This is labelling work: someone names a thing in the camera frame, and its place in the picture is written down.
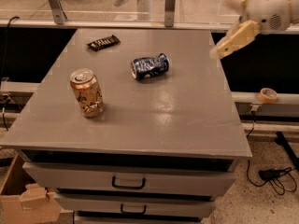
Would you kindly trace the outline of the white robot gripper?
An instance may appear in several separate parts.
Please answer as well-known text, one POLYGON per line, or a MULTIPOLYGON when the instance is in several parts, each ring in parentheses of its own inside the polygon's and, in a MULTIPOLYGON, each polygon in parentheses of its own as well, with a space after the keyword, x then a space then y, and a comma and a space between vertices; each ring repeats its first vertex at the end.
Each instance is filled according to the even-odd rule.
POLYGON ((222 59, 244 48, 255 37, 287 30, 299 23, 299 0, 223 0, 223 4, 242 13, 244 22, 236 21, 213 49, 211 59, 222 59))

